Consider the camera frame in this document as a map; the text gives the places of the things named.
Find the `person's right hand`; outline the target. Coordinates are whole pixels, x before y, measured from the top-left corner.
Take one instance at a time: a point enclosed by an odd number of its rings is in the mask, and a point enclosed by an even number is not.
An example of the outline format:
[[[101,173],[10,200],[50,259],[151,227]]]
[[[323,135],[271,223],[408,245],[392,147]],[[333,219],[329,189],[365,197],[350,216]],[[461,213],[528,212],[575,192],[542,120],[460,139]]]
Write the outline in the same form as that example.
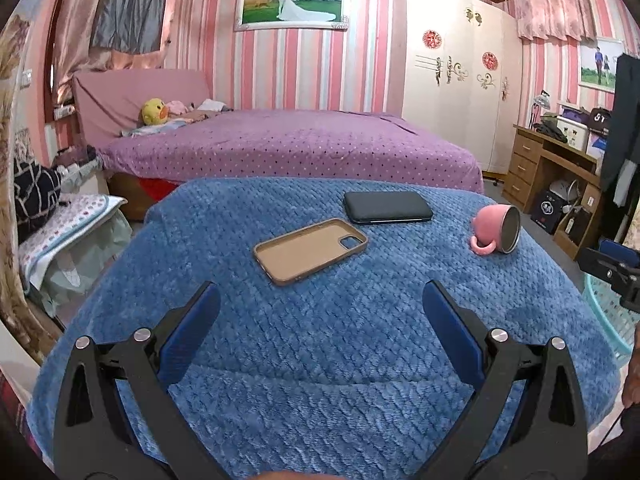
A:
[[[624,408],[640,403],[640,324],[637,324],[634,330],[634,350],[628,363],[622,403]]]

